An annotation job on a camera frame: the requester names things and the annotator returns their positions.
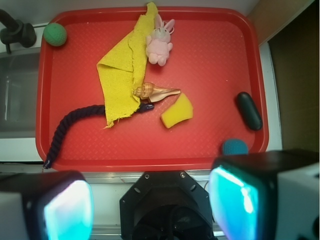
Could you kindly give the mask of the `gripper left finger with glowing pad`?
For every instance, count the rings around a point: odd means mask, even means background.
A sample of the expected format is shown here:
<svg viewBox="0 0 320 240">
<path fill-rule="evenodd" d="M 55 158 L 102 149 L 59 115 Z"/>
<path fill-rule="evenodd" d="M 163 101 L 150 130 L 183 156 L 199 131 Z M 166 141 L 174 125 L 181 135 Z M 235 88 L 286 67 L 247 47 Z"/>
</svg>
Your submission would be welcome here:
<svg viewBox="0 0 320 240">
<path fill-rule="evenodd" d="M 88 240 L 92 188 L 77 171 L 0 176 L 2 240 Z"/>
</svg>

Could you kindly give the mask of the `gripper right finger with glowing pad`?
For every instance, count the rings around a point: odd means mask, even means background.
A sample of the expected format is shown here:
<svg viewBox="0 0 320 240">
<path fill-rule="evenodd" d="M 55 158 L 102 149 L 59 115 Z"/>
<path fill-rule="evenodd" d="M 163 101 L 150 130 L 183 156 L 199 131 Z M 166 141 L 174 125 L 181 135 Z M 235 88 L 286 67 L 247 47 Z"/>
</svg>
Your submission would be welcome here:
<svg viewBox="0 0 320 240">
<path fill-rule="evenodd" d="M 317 240 L 320 156 L 291 149 L 222 155 L 209 175 L 212 215 L 229 240 Z"/>
</svg>

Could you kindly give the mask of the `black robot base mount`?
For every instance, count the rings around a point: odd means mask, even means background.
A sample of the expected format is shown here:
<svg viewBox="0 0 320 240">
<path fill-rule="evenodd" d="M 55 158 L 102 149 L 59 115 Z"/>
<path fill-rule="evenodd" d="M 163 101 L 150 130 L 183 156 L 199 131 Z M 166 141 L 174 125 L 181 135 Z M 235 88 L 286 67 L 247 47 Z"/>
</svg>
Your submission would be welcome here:
<svg viewBox="0 0 320 240">
<path fill-rule="evenodd" d="M 123 240 L 214 240 L 208 192 L 185 171 L 145 172 L 119 201 Z"/>
</svg>

